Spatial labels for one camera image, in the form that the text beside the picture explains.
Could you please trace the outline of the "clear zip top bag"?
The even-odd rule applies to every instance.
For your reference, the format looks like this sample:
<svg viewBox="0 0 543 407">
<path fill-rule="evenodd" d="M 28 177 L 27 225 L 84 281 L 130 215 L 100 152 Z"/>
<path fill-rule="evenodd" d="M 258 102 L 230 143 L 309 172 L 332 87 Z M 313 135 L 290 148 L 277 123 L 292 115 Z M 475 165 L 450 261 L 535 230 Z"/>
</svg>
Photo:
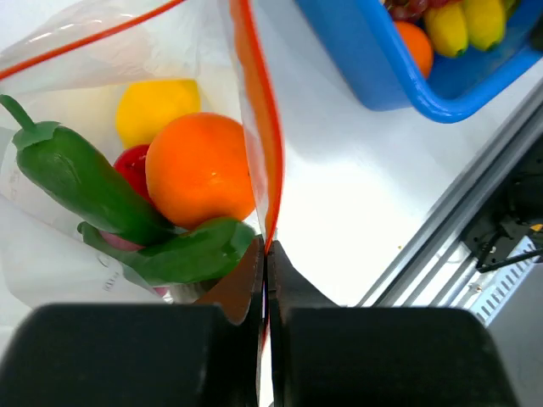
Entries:
<svg viewBox="0 0 543 407">
<path fill-rule="evenodd" d="M 250 1 L 80 1 L 1 53 L 1 342 L 52 303 L 197 302 L 272 241 Z"/>
</svg>

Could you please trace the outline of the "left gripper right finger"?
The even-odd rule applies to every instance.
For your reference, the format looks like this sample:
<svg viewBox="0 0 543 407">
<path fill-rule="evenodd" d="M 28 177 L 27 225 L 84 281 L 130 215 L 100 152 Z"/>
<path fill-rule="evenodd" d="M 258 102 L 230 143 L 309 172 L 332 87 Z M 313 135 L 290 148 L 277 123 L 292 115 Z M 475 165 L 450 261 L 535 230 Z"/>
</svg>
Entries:
<svg viewBox="0 0 543 407">
<path fill-rule="evenodd" d="M 277 406 L 515 406 L 494 341 L 470 312 L 341 307 L 266 257 Z"/>
</svg>

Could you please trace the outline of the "small green toy pepper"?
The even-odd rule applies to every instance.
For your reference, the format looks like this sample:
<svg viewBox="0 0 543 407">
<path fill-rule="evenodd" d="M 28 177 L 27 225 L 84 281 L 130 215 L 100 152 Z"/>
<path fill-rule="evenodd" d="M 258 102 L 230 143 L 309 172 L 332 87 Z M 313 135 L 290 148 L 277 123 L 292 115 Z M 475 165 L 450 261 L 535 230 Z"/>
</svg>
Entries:
<svg viewBox="0 0 543 407">
<path fill-rule="evenodd" d="M 52 200 L 138 245 L 174 236 L 175 227 L 86 138 L 56 121 L 33 121 L 8 95 L 1 96 L 1 105 L 20 125 L 12 139 L 18 169 Z"/>
</svg>

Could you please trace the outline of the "yellow toy lemon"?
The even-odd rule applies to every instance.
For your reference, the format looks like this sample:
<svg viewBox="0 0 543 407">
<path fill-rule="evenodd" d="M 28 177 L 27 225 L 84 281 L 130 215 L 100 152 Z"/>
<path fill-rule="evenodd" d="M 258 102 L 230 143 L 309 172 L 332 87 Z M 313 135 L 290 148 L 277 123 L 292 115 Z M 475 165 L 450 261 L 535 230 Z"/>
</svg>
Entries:
<svg viewBox="0 0 543 407">
<path fill-rule="evenodd" d="M 195 80 L 134 82 L 120 98 L 115 129 L 125 149 L 150 144 L 173 120 L 200 108 Z"/>
</svg>

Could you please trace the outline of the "green toy chili pepper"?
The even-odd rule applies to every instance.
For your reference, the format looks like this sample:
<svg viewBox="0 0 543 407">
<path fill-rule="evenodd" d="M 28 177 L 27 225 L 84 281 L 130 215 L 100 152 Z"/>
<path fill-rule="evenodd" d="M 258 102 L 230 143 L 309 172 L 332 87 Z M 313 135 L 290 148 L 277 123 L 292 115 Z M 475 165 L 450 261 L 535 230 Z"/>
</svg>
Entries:
<svg viewBox="0 0 543 407">
<path fill-rule="evenodd" d="M 77 227 L 83 242 L 133 269 L 153 287 L 218 279 L 235 269 L 255 231 L 233 218 L 217 218 L 172 239 L 124 251 L 111 246 L 87 222 Z"/>
</svg>

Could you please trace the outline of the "orange toy fruit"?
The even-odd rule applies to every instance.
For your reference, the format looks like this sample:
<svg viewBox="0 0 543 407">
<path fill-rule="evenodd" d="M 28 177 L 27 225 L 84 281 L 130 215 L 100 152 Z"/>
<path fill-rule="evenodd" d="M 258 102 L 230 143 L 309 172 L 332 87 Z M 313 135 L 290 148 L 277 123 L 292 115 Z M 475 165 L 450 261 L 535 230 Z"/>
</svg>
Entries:
<svg viewBox="0 0 543 407">
<path fill-rule="evenodd" d="M 148 194 L 171 223 L 193 229 L 255 210 L 244 129 L 220 114 L 186 114 L 154 138 L 146 157 Z"/>
</svg>

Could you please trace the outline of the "red toy bell pepper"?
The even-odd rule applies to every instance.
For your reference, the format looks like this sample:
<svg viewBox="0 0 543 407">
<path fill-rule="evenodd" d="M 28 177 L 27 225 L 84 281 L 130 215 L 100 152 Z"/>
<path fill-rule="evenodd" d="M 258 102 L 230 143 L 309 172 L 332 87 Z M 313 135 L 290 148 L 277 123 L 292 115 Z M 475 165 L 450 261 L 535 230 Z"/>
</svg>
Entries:
<svg viewBox="0 0 543 407">
<path fill-rule="evenodd" d="M 145 162 L 149 145 L 142 144 L 126 149 L 115 161 L 114 168 L 130 184 L 132 189 L 153 204 L 146 181 Z"/>
</svg>

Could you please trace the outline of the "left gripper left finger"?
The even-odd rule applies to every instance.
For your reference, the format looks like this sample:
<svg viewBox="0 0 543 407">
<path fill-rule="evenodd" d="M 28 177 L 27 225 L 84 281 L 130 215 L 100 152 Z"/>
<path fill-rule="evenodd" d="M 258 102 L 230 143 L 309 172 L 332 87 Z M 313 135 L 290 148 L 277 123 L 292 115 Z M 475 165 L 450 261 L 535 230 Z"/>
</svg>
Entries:
<svg viewBox="0 0 543 407">
<path fill-rule="evenodd" d="M 255 406 L 264 310 L 260 237 L 193 304 L 51 304 L 16 330 L 4 406 Z"/>
</svg>

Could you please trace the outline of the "purple toy onion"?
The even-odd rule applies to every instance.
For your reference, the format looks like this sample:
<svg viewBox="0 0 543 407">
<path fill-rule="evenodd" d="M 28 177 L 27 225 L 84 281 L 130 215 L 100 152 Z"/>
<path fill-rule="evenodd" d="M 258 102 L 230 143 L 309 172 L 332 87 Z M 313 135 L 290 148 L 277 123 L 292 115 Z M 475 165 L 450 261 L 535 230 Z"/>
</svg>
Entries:
<svg viewBox="0 0 543 407">
<path fill-rule="evenodd" d="M 99 232 L 101 237 L 111 246 L 123 251 L 138 251 L 143 248 L 143 246 L 136 243 L 131 243 L 127 240 L 124 240 L 120 237 L 117 237 L 114 234 L 108 233 L 106 231 Z M 164 297 L 168 292 L 168 287 L 156 287 L 155 292 L 157 292 L 161 297 Z"/>
</svg>

